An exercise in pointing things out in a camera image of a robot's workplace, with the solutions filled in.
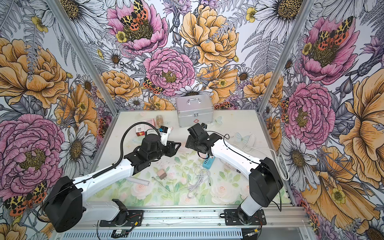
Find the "teal power strip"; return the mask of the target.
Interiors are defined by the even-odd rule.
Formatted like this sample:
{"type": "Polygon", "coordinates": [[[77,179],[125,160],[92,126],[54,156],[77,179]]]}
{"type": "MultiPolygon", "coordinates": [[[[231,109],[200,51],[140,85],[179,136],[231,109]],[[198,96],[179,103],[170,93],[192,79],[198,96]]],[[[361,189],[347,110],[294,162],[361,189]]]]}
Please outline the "teal power strip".
{"type": "Polygon", "coordinates": [[[215,157],[210,157],[210,158],[208,158],[208,159],[205,159],[205,160],[203,161],[202,166],[203,166],[205,169],[210,170],[211,167],[212,167],[212,165],[213,165],[213,163],[214,163],[214,161],[215,161],[215,157]]]}

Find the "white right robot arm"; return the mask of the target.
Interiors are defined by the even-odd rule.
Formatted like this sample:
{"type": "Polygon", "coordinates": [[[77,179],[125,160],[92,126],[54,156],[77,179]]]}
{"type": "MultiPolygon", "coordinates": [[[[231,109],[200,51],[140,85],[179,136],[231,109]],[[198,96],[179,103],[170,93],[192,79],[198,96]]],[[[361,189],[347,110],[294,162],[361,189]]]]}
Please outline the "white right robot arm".
{"type": "Polygon", "coordinates": [[[272,159],[253,157],[228,143],[229,137],[207,131],[206,127],[195,124],[188,128],[186,148],[222,160],[248,179],[249,195],[230,217],[241,225],[251,225],[256,213],[268,207],[283,188],[277,167],[272,159]]]}

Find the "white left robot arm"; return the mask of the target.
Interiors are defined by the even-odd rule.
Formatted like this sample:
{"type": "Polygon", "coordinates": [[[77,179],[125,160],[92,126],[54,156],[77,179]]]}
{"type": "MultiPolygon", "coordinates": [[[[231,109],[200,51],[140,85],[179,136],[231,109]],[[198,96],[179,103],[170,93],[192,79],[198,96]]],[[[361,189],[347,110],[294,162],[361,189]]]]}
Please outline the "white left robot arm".
{"type": "Polygon", "coordinates": [[[105,221],[116,226],[130,222],[127,207],[118,199],[94,205],[88,205],[87,201],[100,190],[141,172],[163,156],[175,156],[182,144],[169,140],[162,143],[164,129],[146,134],[141,145],[129,154],[124,153],[124,143],[120,142],[120,157],[109,167],[75,179],[60,178],[41,207],[55,231],[66,232],[80,222],[105,221]]]}

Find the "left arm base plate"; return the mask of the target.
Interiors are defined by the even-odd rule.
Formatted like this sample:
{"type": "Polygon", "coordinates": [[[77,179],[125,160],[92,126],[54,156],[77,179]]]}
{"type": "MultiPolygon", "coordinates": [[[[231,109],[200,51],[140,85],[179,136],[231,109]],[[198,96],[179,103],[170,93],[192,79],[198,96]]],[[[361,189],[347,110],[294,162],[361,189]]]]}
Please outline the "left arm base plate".
{"type": "Polygon", "coordinates": [[[102,220],[99,223],[100,227],[132,227],[141,226],[143,220],[144,211],[142,210],[127,210],[120,211],[117,216],[110,220],[102,220]]]}

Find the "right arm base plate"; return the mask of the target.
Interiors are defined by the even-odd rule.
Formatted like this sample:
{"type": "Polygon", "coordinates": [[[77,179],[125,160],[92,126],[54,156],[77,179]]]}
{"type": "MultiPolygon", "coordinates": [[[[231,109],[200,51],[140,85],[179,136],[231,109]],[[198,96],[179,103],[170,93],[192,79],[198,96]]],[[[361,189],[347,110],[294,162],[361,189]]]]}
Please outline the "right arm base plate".
{"type": "Polygon", "coordinates": [[[225,220],[226,226],[264,226],[267,224],[263,210],[258,210],[252,216],[248,216],[240,209],[225,209],[219,217],[225,220]]]}

